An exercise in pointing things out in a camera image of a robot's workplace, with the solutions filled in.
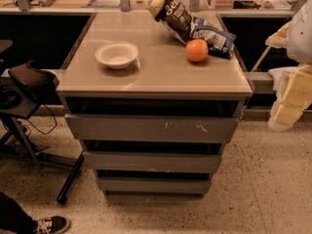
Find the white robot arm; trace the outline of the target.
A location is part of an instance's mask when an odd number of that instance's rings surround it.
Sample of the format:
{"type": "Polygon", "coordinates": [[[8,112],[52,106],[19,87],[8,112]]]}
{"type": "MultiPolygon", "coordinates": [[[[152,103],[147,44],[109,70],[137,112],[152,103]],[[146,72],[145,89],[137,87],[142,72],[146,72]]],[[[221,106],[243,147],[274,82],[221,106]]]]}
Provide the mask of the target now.
{"type": "Polygon", "coordinates": [[[265,42],[269,47],[286,48],[287,56],[298,63],[296,67],[282,67],[270,71],[276,93],[268,126],[285,131],[312,104],[312,0],[307,0],[276,33],[265,42]]]}

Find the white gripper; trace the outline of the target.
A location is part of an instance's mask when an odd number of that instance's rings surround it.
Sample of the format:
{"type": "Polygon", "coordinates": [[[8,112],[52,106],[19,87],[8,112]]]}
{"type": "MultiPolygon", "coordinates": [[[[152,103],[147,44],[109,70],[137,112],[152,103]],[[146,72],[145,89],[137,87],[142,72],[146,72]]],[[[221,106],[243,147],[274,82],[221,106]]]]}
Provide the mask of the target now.
{"type": "MultiPolygon", "coordinates": [[[[290,24],[285,23],[270,35],[265,45],[287,48],[290,24]]],[[[301,64],[293,72],[283,72],[277,88],[277,99],[270,111],[268,127],[278,132],[291,128],[311,104],[312,65],[301,64]]]]}

